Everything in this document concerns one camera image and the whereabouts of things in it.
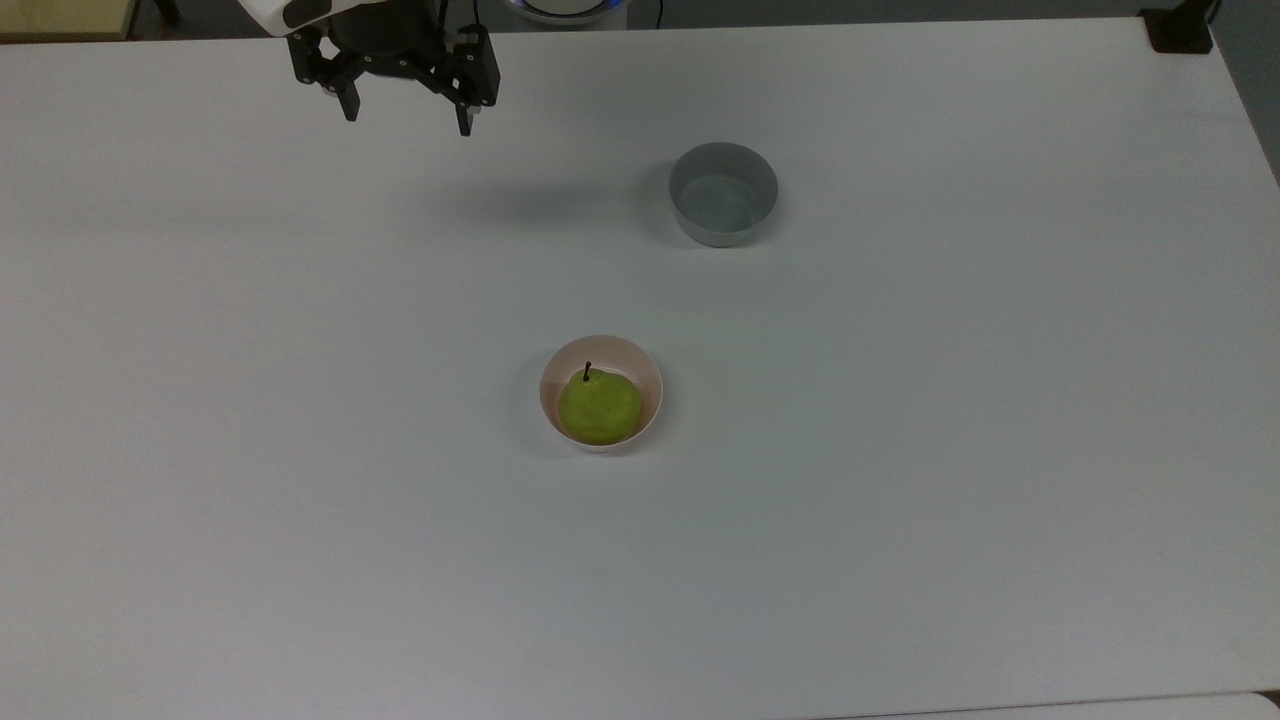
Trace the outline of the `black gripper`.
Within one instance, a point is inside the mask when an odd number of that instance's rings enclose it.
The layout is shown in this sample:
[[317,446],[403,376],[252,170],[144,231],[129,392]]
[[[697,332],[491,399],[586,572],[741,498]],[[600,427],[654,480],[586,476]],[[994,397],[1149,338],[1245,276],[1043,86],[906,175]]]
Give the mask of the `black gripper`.
[[460,135],[468,137],[485,108],[497,104],[500,72],[485,26],[463,26],[442,35],[435,1],[376,1],[353,5],[326,19],[330,41],[340,50],[325,56],[320,29],[303,27],[288,35],[296,79],[315,86],[340,105],[343,117],[356,122],[361,99],[356,81],[364,73],[362,56],[404,53],[404,69],[421,86],[445,99],[454,109]]

